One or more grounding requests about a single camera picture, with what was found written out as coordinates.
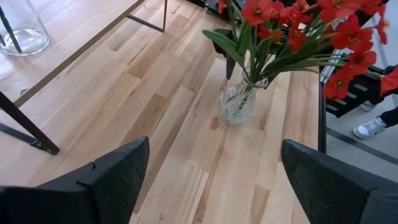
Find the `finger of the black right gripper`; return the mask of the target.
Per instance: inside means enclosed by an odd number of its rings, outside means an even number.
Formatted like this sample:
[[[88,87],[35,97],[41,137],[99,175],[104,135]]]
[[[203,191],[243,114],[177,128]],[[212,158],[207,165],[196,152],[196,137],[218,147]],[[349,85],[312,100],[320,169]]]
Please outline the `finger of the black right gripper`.
[[[233,31],[229,29],[215,29],[214,32],[219,33],[229,40],[233,40]],[[213,42],[213,46],[215,51],[219,54],[222,54],[223,57],[226,59],[226,79],[229,80],[232,76],[234,67],[236,62],[215,42]]]

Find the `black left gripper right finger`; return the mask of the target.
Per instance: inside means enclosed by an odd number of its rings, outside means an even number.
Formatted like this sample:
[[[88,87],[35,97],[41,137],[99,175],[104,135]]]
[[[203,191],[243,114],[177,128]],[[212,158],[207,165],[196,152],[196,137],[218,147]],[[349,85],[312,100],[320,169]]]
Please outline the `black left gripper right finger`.
[[[398,224],[397,182],[291,139],[281,159],[310,224]]]

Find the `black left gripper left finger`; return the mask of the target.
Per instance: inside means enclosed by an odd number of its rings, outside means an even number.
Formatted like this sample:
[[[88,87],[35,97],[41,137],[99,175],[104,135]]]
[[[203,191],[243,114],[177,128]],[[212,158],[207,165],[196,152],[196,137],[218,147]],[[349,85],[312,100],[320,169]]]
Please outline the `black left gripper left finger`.
[[[0,224],[128,224],[149,154],[142,136],[37,187],[0,186]]]

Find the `patterned clear glass vase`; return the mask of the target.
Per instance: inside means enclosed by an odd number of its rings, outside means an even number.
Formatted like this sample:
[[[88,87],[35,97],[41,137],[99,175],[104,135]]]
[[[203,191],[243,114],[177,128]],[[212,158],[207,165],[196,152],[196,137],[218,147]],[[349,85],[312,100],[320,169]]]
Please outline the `patterned clear glass vase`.
[[[242,80],[227,87],[218,100],[218,116],[228,124],[238,124],[247,120],[254,110],[257,91],[269,86],[268,78],[252,82],[242,72]]]

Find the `red artificial flower bunch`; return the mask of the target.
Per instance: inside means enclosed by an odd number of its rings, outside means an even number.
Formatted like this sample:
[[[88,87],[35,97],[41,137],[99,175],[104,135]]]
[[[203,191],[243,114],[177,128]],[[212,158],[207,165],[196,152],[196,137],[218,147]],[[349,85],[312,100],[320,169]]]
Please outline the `red artificial flower bunch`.
[[[295,0],[291,6],[280,0],[248,0],[238,9],[233,0],[219,0],[218,11],[240,19],[239,26],[231,22],[234,40],[244,22],[250,26],[242,70],[254,83],[265,78],[271,82],[282,72],[303,71],[321,63],[329,40],[318,7],[307,0]]]
[[[348,94],[348,85],[355,76],[366,73],[376,63],[372,50],[374,32],[386,44],[389,21],[384,14],[386,5],[381,0],[316,0],[320,19],[326,23],[328,46],[321,54],[321,63],[328,65],[332,57],[337,71],[328,79],[323,95],[331,100],[342,100]]]

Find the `plain clear glass vase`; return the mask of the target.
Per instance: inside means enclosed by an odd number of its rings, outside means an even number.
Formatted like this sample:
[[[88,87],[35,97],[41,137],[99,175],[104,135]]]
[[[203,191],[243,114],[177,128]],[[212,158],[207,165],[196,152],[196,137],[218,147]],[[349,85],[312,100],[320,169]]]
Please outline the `plain clear glass vase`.
[[[1,53],[28,56],[45,50],[50,42],[50,36],[29,0],[0,0],[0,6],[22,49],[21,54],[17,52],[0,19],[0,34],[6,43],[5,47],[0,43]]]

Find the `wooden shelf black metal legs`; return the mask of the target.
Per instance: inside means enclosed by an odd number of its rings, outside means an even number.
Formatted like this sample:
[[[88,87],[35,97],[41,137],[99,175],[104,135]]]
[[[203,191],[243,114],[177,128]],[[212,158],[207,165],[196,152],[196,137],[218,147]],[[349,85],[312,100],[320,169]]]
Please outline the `wooden shelf black metal legs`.
[[[45,48],[28,56],[0,54],[0,109],[28,133],[0,124],[0,130],[51,155],[59,148],[19,109],[59,73],[100,40],[114,26],[128,17],[164,32],[131,13],[145,0],[31,0],[44,17],[50,34]]]

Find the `person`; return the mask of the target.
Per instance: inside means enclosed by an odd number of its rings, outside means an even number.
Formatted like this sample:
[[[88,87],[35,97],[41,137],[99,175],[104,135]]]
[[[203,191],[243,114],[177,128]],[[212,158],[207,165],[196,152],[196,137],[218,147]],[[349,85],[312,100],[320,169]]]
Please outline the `person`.
[[[384,76],[380,84],[369,89],[368,100],[361,107],[365,111],[373,110],[379,103],[389,95],[398,95],[398,64],[388,66],[384,70]],[[353,134],[359,139],[370,139],[374,135],[385,131],[387,128],[398,124],[398,106],[392,110],[385,111],[367,123],[360,124],[353,129]]]

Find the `silver aluminium rail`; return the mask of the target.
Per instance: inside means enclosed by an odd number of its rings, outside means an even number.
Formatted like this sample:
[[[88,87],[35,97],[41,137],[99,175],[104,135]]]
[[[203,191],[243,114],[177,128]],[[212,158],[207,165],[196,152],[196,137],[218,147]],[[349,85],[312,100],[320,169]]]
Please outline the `silver aluminium rail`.
[[[325,65],[320,74],[320,83],[325,84],[333,71],[335,70],[335,63],[339,61],[339,57],[332,57],[328,60],[328,65]]]

